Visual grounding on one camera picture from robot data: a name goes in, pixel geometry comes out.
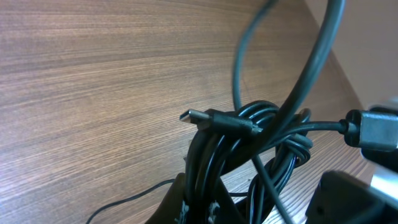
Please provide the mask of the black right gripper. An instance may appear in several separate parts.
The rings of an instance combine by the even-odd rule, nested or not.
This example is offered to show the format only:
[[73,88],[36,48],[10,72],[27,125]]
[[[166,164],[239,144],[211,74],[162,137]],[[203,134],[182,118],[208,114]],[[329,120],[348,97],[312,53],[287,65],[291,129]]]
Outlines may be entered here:
[[[397,173],[397,151],[363,149],[363,157]],[[309,203],[307,224],[397,224],[397,205],[380,191],[337,170],[325,172]]]

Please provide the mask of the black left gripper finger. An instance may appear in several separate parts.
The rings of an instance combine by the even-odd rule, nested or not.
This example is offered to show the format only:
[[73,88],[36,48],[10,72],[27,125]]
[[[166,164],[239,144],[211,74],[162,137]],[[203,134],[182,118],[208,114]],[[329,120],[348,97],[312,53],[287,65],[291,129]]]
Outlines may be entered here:
[[185,200],[185,174],[179,173],[158,209],[148,219],[149,224],[178,223],[245,223],[223,183],[215,190],[215,198],[207,208],[189,205]]

